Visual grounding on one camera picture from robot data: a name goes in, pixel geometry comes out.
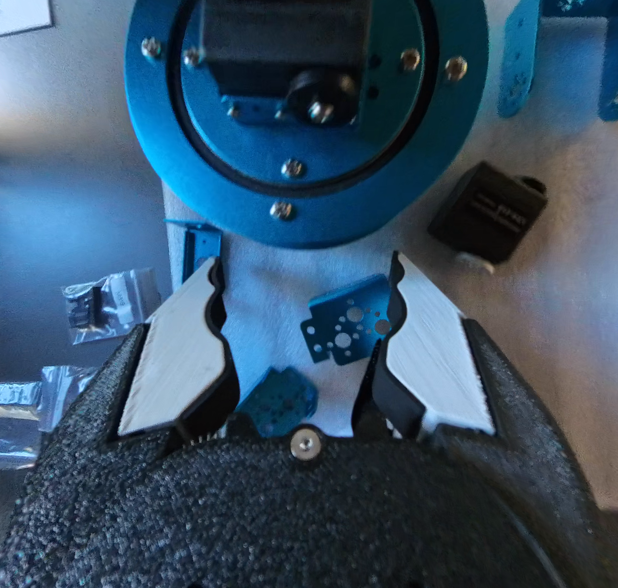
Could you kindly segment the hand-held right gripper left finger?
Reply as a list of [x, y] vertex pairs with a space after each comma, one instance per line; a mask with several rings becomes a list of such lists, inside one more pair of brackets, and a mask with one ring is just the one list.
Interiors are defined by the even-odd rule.
[[240, 402], [228, 340], [225, 277], [209, 257], [151, 316], [117, 425], [127, 441], [155, 432], [169, 446], [206, 441], [225, 426]]

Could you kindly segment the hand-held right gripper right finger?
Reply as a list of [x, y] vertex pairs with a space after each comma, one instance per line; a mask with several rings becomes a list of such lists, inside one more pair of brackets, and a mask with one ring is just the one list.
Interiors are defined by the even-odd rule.
[[390, 330], [370, 358], [353, 405], [353, 436], [398, 432], [422, 440], [438, 428], [495, 437], [496, 418], [470, 344], [471, 321], [402, 252], [389, 273]]

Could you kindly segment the blue round robot base assembly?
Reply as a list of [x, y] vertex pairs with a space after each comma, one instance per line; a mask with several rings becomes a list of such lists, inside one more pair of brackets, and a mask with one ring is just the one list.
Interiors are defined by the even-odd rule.
[[382, 228], [446, 171], [488, 51], [484, 0], [136, 0], [127, 104], [184, 204], [320, 249]]

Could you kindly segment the grey desk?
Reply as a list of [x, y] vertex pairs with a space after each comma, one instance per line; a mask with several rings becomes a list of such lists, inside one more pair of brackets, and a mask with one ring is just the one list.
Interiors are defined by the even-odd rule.
[[171, 292], [163, 190], [128, 115], [135, 0], [50, 0], [1, 37], [1, 383], [98, 367], [124, 337], [71, 345], [61, 287], [152, 268]]

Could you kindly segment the pile of small screw bags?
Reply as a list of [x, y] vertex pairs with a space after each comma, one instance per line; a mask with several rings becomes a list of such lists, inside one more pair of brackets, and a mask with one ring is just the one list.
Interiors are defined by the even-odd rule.
[[105, 275], [61, 287], [71, 345], [124, 337], [161, 303], [152, 268]]

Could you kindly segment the white foam sheet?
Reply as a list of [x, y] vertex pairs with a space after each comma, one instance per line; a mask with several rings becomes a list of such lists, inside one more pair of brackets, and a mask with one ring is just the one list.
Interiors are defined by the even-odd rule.
[[[296, 221], [330, 249], [277, 249], [228, 235], [223, 257], [230, 344], [247, 394], [267, 367], [287, 365], [320, 389], [307, 421], [337, 437], [351, 435], [351, 406], [367, 359], [314, 364], [300, 322], [308, 300], [376, 273], [388, 273], [403, 253], [464, 314], [479, 321], [565, 431], [602, 507], [617, 507], [617, 124], [594, 115], [601, 80], [600, 21], [557, 21], [540, 31], [545, 49], [533, 98], [512, 120], [496, 114], [499, 22], [515, 0], [447, 0], [453, 29], [488, 37], [486, 85], [444, 81], [435, 95], [438, 119], [422, 124], [412, 149], [335, 201], [301, 203]], [[549, 189], [548, 209], [514, 258], [494, 277], [455, 261], [426, 233], [429, 219], [459, 175], [482, 159], [510, 175], [533, 175]]]

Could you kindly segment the black servo motor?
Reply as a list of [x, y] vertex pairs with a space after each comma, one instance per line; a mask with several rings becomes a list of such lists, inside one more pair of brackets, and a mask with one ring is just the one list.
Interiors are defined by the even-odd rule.
[[546, 185], [482, 161], [466, 171], [429, 222], [430, 236], [491, 266], [510, 259], [548, 204]]

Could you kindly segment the clear plastic bag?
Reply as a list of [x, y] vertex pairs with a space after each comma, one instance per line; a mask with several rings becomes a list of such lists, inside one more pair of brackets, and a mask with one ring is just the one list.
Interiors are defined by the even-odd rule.
[[1, 470], [31, 468], [42, 440], [98, 372], [74, 365], [42, 368], [30, 382], [1, 383]]

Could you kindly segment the blue perforated bracket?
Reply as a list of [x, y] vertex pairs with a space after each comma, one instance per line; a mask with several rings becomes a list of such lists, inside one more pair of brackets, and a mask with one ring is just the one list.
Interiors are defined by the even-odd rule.
[[312, 299], [311, 316], [300, 329], [314, 363], [332, 359], [344, 366], [370, 357], [390, 331], [389, 280], [373, 275]]
[[283, 437], [315, 414], [318, 396], [317, 387], [296, 369], [270, 368], [236, 412], [250, 417], [260, 437]]

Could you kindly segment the small blue angle bracket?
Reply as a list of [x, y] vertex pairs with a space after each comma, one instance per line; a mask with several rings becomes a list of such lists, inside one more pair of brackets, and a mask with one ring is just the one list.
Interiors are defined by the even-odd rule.
[[183, 228], [182, 283], [185, 283], [207, 259], [220, 256], [221, 230], [205, 221], [166, 218], [165, 222]]

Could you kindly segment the large blue U bracket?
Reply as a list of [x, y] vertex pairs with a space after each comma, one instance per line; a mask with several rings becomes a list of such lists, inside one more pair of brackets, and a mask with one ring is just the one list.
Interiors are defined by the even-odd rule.
[[601, 120], [617, 120], [617, 0], [520, 0], [504, 26], [498, 114], [516, 115], [535, 76], [539, 22], [550, 18], [606, 19], [598, 99]]

